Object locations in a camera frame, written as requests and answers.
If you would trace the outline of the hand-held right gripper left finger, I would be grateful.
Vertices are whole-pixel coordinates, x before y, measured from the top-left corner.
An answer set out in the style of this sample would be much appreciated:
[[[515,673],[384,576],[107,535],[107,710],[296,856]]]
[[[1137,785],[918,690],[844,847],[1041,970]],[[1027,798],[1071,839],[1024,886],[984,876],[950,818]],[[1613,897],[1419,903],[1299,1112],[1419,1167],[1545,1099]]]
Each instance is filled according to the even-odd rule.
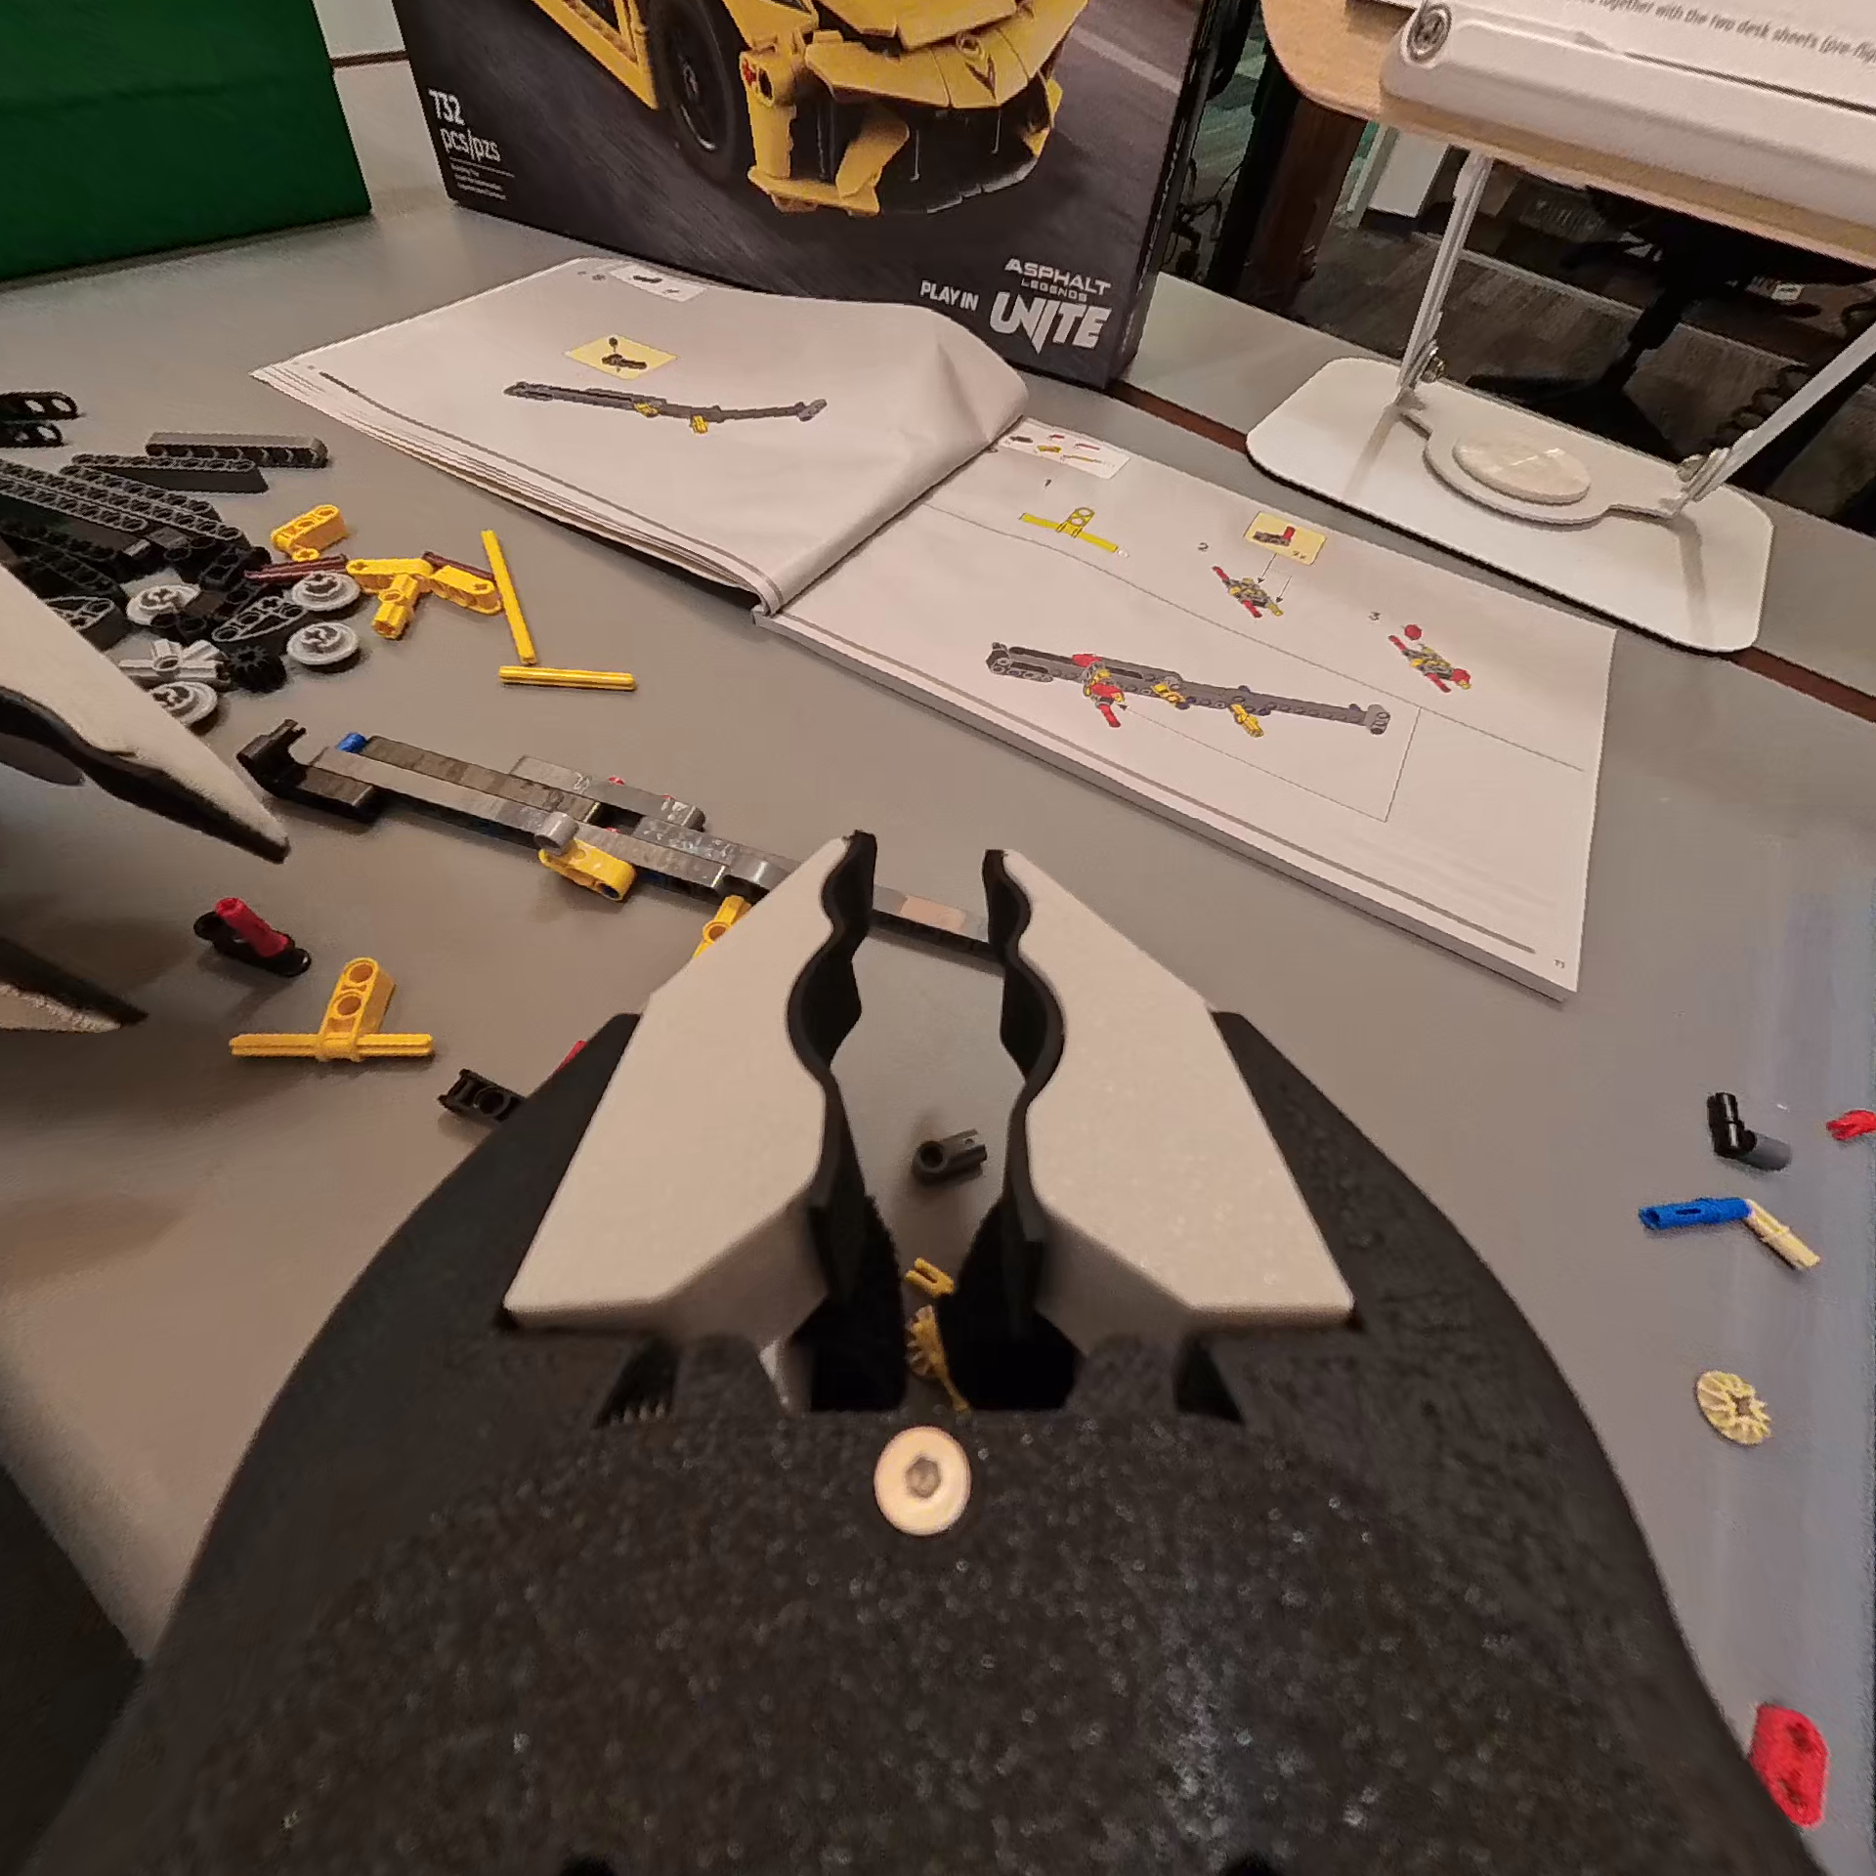
[[[651,1000],[506,1293],[521,1329],[792,1338],[864,1188],[834,1079],[879,843],[841,836]]]

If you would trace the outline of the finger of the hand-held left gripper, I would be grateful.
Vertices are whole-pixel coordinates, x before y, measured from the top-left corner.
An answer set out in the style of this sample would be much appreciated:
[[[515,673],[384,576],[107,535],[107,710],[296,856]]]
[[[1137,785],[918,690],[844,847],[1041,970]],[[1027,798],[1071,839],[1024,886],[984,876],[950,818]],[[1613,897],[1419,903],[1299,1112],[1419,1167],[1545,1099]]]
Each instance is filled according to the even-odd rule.
[[[36,952],[3,939],[3,1029],[112,1033],[142,1024],[147,1012]]]
[[[250,785],[12,572],[3,573],[3,765],[95,783],[177,826],[281,862],[290,833]]]

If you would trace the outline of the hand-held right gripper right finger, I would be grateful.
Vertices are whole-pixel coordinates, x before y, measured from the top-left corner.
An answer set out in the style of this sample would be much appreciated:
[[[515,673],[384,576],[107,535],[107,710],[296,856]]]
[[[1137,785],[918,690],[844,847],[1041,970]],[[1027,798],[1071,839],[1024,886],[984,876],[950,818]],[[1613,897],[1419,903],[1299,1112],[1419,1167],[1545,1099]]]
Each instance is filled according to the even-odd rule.
[[[1187,980],[1015,851],[984,862],[1002,1044],[1002,1288],[1071,1344],[1337,1329],[1354,1290]]]

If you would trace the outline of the black connector with red pin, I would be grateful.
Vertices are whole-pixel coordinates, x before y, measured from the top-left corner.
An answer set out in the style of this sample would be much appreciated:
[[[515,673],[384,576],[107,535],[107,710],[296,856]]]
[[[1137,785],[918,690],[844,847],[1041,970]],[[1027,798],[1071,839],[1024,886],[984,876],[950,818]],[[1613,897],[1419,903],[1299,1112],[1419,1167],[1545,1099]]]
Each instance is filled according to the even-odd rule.
[[[194,917],[194,938],[228,963],[275,978],[300,978],[313,956],[290,934],[273,926],[241,897],[221,897]]]

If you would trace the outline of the pile of dark beams and wheels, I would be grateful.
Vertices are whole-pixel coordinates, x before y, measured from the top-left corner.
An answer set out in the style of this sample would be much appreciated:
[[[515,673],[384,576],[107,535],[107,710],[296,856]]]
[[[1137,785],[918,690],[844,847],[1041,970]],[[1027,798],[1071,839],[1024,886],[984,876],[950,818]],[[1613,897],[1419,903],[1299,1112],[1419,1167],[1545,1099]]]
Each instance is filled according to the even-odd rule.
[[[363,588],[347,573],[250,584],[285,560],[219,497],[265,496],[270,474],[328,467],[325,439],[297,434],[160,430],[142,453],[58,453],[81,412],[64,390],[5,390],[5,572],[187,729],[235,695],[262,696],[301,675],[365,661],[353,625]]]

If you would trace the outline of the heap of small mixed parts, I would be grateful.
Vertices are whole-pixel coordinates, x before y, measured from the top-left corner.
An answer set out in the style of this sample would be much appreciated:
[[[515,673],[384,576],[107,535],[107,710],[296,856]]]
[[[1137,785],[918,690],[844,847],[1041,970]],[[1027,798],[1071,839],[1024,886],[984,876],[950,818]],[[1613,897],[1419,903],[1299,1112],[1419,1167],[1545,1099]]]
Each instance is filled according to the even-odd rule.
[[[972,1411],[970,1397],[959,1389],[946,1341],[946,1327],[940,1324],[940,1301],[957,1295],[954,1278],[928,1257],[916,1257],[905,1265],[902,1281],[922,1297],[922,1305],[911,1311],[905,1324],[905,1355],[907,1369],[936,1386],[950,1407],[966,1415]]]

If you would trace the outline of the open instruction booklet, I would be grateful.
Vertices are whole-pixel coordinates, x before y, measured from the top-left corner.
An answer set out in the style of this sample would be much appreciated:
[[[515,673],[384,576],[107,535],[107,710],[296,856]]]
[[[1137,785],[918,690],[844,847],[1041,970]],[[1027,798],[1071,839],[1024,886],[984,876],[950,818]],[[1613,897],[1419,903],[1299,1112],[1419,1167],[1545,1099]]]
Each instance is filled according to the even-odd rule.
[[[1027,408],[954,320],[579,256],[252,371],[1502,975],[1579,990],[1615,637]]]

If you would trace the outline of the long grey black beam assembly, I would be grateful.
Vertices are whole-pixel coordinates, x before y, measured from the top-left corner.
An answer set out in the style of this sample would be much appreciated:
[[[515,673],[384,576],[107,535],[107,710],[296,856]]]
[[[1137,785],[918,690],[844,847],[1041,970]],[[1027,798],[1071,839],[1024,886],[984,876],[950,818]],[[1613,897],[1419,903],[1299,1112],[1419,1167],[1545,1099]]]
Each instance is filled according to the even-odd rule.
[[[694,803],[534,757],[495,769],[382,735],[348,735],[311,755],[294,719],[252,737],[237,761],[278,802],[372,826],[410,805],[519,841],[598,897],[622,903],[653,877],[715,899],[761,899],[796,859],[711,833]]]

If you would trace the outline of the green bin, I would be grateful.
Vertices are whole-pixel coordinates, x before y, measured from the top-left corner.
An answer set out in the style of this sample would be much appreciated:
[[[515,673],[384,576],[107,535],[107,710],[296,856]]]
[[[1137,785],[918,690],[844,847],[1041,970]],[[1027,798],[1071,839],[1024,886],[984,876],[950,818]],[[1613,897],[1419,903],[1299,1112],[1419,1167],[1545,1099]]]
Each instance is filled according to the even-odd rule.
[[[5,3],[8,282],[369,215],[311,3]]]

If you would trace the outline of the white metal stand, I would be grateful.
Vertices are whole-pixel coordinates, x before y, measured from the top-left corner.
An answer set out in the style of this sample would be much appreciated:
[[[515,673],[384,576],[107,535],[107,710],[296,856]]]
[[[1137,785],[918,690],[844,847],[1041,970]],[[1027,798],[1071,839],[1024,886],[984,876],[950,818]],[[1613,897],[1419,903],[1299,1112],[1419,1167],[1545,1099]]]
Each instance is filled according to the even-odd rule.
[[[1267,475],[1685,650],[1758,642],[1773,524],[1730,485],[1875,362],[1856,338],[1799,400],[1672,465],[1438,373],[1438,325],[1493,158],[1467,152],[1397,367],[1324,364],[1246,435]]]

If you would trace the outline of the red bushing piece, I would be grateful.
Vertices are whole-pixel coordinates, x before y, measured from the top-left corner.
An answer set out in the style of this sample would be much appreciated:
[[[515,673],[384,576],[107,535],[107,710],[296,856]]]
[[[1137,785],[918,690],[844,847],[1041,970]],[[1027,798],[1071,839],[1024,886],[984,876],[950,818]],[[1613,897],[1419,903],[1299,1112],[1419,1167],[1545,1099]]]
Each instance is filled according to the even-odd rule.
[[[1822,1730],[1790,1704],[1754,1710],[1750,1759],[1775,1807],[1795,1829],[1822,1825],[1831,1779],[1831,1748]]]

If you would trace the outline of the dark box with yellow car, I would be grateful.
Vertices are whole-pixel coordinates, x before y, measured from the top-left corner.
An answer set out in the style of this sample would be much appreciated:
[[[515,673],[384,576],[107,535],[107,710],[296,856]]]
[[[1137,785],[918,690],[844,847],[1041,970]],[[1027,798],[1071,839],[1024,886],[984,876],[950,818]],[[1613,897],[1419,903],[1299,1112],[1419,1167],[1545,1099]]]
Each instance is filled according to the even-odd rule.
[[[1222,5],[399,3],[451,198],[746,290],[1133,362]]]

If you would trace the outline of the printed instruction sheet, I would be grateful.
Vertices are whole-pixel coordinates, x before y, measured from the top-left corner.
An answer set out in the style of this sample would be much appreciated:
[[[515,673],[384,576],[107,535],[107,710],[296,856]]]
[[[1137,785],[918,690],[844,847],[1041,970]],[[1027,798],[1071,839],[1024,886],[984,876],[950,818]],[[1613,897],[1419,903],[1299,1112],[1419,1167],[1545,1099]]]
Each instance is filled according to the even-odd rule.
[[[1854,97],[1873,89],[1873,3],[1483,3],[1629,55]]]

